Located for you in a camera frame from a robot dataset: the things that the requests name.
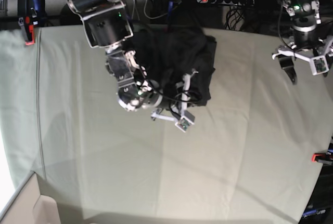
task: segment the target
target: power strip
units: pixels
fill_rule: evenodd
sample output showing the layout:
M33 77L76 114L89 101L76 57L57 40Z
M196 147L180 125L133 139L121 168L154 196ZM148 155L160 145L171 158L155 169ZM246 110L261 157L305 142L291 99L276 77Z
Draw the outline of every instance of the power strip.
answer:
M248 6L253 7L254 0L197 0L201 4L220 4L226 6Z

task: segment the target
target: black wire bundle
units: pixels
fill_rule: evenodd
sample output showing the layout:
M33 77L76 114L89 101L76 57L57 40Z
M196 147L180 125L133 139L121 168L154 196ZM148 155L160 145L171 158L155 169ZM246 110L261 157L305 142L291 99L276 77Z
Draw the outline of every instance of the black wire bundle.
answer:
M236 30L237 24L244 19L244 12L242 7L232 8L228 11L225 18L224 29Z
M194 98L197 101L200 101L202 99L202 96L200 94L200 92L195 91L195 90L183 90L181 93L177 94L175 96L175 99L179 98L182 96L182 94L185 94L187 97L189 97L190 99ZM180 119L181 115L175 111L172 110L172 100L169 100L169 111L171 112L171 114L176 118L176 119Z

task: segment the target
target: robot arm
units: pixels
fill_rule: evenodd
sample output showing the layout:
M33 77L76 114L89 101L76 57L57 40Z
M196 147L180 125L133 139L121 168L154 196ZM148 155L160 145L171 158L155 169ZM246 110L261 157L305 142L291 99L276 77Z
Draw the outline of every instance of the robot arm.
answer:
M326 74L331 66L331 37L326 41L318 38L316 28L321 24L319 0L280 0L293 21L293 36L289 44L282 45L273 54L292 83L297 82L292 58L301 59L310 64L313 75Z
M145 67L137 62L136 51L131 38L133 29L127 18L125 0L67 0L73 13L80 16L89 45L104 48L108 72L118 85L118 102L127 111L140 108L157 108L153 119L160 118L175 122L175 126L186 132L194 124L194 116L187 111L191 102L186 92L181 99L170 102L171 95L165 95L157 81L147 79ZM184 89L188 91L192 74L184 74ZM163 109L173 117L163 116Z

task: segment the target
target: blue object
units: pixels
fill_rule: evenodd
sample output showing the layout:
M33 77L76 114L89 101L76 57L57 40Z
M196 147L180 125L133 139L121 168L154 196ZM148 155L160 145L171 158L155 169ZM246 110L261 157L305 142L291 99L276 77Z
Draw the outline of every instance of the blue object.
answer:
M302 217L306 217L308 215L313 215L313 214L316 214L317 213L317 210L311 210L311 211L308 211L308 212L304 212L304 214L302 215Z
M169 17L170 14L171 14L172 8L173 8L173 2L169 2L168 17Z
M34 8L36 12L40 12L41 10L41 3L40 0L33 0Z

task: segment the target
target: black cloth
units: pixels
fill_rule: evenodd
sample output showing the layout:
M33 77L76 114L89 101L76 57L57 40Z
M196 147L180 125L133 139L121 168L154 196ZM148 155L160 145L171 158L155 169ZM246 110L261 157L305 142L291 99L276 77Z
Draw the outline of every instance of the black cloth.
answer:
M184 74L198 73L191 79L191 95L200 95L196 105L205 106L211 98L209 84L214 72L216 41L198 28L179 28L171 33L145 31L133 37L136 59L147 70L147 78L159 83L163 93L174 98L175 85Z

